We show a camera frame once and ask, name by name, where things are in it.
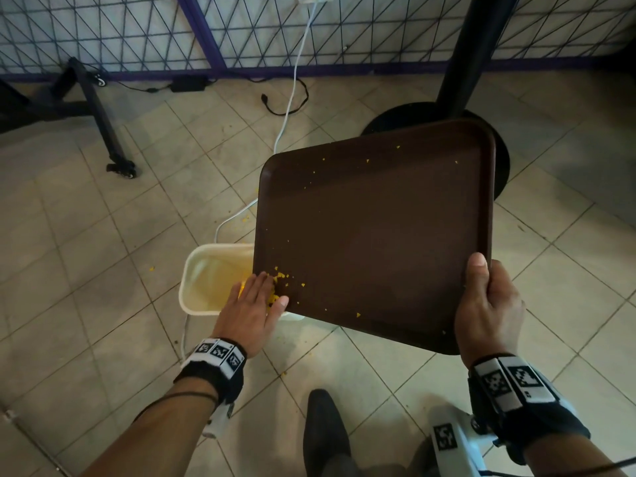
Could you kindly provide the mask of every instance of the black metal stand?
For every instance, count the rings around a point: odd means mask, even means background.
[[[465,110],[465,106],[516,3],[517,0],[472,0],[437,101],[394,107],[373,119],[362,135],[457,117],[481,119],[473,112]],[[510,174],[510,156],[504,140],[490,124],[489,127],[497,142],[496,199],[504,190]]]
[[[64,102],[64,97],[76,83],[79,83],[84,92],[86,101]],[[0,133],[40,121],[92,116],[113,161],[112,164],[107,164],[106,171],[129,179],[136,177],[135,164],[124,157],[122,146],[95,92],[95,83],[105,84],[103,80],[86,72],[84,65],[75,58],[69,60],[67,69],[51,87],[41,90],[33,99],[25,97],[0,80]]]

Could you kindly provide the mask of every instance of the brown tray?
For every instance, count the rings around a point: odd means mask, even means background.
[[[276,293],[293,313],[457,354],[466,260],[490,262],[494,158],[491,131],[469,119],[276,154],[254,271],[289,275]]]

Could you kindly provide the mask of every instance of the shoe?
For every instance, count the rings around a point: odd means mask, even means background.
[[[320,477],[329,459],[340,453],[351,456],[345,424],[327,390],[313,390],[307,403],[303,437],[307,477]]]

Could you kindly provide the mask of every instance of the black wire grid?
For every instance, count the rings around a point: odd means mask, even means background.
[[[310,12],[296,0],[186,1],[0,0],[0,74],[57,72],[71,56],[109,72],[225,68],[204,55],[219,51],[229,68],[281,67]],[[317,10],[299,63],[448,60],[469,3],[333,0]],[[195,37],[188,10],[213,39]],[[607,55],[635,29],[636,0],[520,0],[494,58]]]

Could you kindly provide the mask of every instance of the round black table base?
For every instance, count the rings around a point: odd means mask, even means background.
[[[362,135],[434,122],[434,109],[435,102],[415,102],[399,105],[373,119],[369,125],[364,128]],[[486,122],[495,135],[497,144],[495,159],[495,199],[497,199],[499,194],[504,190],[508,182],[508,176],[510,175],[510,155],[508,154],[508,149],[505,146],[504,140],[487,121],[470,111],[464,111],[463,116]]]

